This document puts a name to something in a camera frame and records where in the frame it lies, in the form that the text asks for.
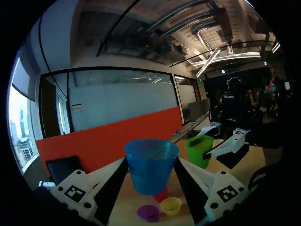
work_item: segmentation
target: green cup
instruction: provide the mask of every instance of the green cup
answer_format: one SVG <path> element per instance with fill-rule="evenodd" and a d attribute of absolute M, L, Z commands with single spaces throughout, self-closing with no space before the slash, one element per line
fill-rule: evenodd
<path fill-rule="evenodd" d="M 203 154 L 212 149 L 214 139 L 210 136 L 195 136 L 186 141 L 189 161 L 205 169 L 209 159 L 203 159 Z"/>

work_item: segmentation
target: exposed ceiling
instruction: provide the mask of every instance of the exposed ceiling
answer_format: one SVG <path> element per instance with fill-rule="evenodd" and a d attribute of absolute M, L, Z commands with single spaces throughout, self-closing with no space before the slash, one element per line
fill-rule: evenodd
<path fill-rule="evenodd" d="M 79 21 L 78 46 L 93 47 L 95 52 L 97 52 L 99 45 L 118 20 L 120 14 L 132 2 L 133 0 L 87 0 L 83 6 Z M 269 55 L 271 48 L 277 42 L 266 24 L 244 0 L 219 0 L 195 5 L 158 26 L 153 37 L 148 34 L 152 38 L 151 42 L 140 38 L 140 35 L 145 35 L 145 31 L 160 18 L 188 2 L 192 2 L 192 0 L 141 0 L 114 29 L 102 53 L 140 57 L 170 65 L 196 54 L 207 52 L 208 48 L 214 50 L 216 47 L 246 41 L 249 43 L 233 45 L 233 53 L 265 50 L 267 52 L 265 55 Z M 213 7 L 226 9 L 226 19 L 229 19 L 230 32 L 232 32 L 233 36 L 230 39 L 230 43 L 224 37 L 224 34 L 228 31 L 224 29 L 225 25 L 221 24 L 223 20 L 218 18 L 215 13 L 213 13 L 214 17 L 212 18 L 218 20 L 219 25 L 208 27 L 199 32 L 201 38 L 208 43 L 207 47 L 196 34 L 192 33 L 192 27 L 209 21 L 211 18 L 201 18 L 167 37 L 159 38 L 160 34 L 193 16 L 214 11 Z M 210 55 L 211 53 L 207 52 L 192 58 L 190 62 L 208 59 Z M 227 48 L 223 48 L 219 53 L 220 57 L 227 55 L 229 55 Z M 240 59 L 235 62 L 241 63 L 248 60 Z"/>

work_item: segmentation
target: blue cup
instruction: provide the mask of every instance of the blue cup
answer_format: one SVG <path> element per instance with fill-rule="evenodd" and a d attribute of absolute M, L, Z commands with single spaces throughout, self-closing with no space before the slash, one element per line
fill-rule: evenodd
<path fill-rule="evenodd" d="M 134 188 L 143 195 L 161 193 L 178 156 L 178 147 L 165 140 L 133 140 L 125 145 Z"/>

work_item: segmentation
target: red cup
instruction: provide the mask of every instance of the red cup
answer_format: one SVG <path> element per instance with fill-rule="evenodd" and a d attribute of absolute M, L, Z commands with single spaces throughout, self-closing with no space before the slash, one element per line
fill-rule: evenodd
<path fill-rule="evenodd" d="M 164 188 L 164 190 L 157 194 L 157 195 L 154 195 L 154 198 L 157 202 L 161 203 L 164 199 L 167 199 L 168 198 L 168 189 L 167 187 Z"/>

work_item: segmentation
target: red accent wall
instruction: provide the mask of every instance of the red accent wall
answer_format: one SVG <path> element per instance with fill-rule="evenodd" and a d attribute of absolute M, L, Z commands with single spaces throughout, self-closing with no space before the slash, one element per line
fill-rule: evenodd
<path fill-rule="evenodd" d="M 47 160 L 77 155 L 86 173 L 104 167 L 125 155 L 124 147 L 132 140 L 166 140 L 182 129 L 179 107 L 102 125 L 70 134 L 37 140 L 45 167 Z"/>

